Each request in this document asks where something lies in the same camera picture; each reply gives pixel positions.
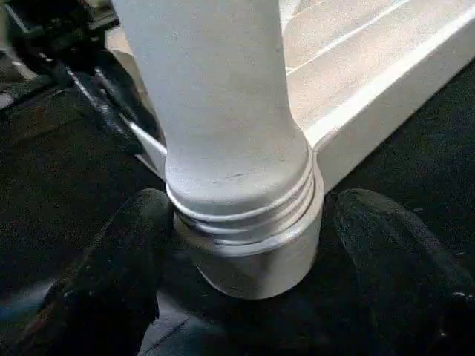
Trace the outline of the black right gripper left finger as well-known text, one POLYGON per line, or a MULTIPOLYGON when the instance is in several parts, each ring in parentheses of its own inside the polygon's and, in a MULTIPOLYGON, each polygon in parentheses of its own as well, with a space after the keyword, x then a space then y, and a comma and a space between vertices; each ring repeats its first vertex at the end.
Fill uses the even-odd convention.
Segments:
POLYGON ((160 316, 157 288, 172 225, 164 192, 133 195, 49 288, 10 355, 137 355, 160 316))

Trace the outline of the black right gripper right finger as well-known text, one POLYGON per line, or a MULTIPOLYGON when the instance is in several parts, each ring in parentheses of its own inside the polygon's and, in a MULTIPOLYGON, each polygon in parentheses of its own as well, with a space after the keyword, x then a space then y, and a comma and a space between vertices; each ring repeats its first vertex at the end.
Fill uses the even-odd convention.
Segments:
POLYGON ((416 214, 349 189, 334 223, 370 312, 374 355, 474 354, 474 278, 416 214))

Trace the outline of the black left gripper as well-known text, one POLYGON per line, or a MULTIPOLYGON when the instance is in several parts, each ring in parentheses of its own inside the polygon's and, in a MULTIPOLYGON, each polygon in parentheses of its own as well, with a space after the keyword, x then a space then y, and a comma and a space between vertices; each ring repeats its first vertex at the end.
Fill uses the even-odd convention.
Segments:
POLYGON ((119 25, 111 1, 2 1, 7 49, 26 67, 58 85, 77 88, 92 123, 118 150, 142 154, 134 123, 151 136, 157 122, 128 72, 106 49, 119 25))

